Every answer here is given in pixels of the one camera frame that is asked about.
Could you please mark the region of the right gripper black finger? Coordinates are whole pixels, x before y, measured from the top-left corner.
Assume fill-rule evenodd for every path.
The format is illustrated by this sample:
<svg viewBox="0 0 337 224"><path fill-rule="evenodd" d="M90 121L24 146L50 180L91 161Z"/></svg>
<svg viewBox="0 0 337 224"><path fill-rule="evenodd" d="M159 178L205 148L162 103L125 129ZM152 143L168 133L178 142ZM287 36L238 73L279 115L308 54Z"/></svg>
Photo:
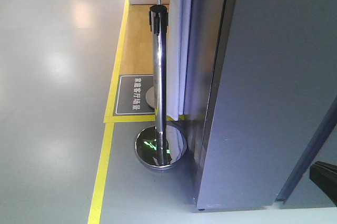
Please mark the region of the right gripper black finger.
<svg viewBox="0 0 337 224"><path fill-rule="evenodd" d="M309 177L336 205L336 165L317 161L310 166Z"/></svg>

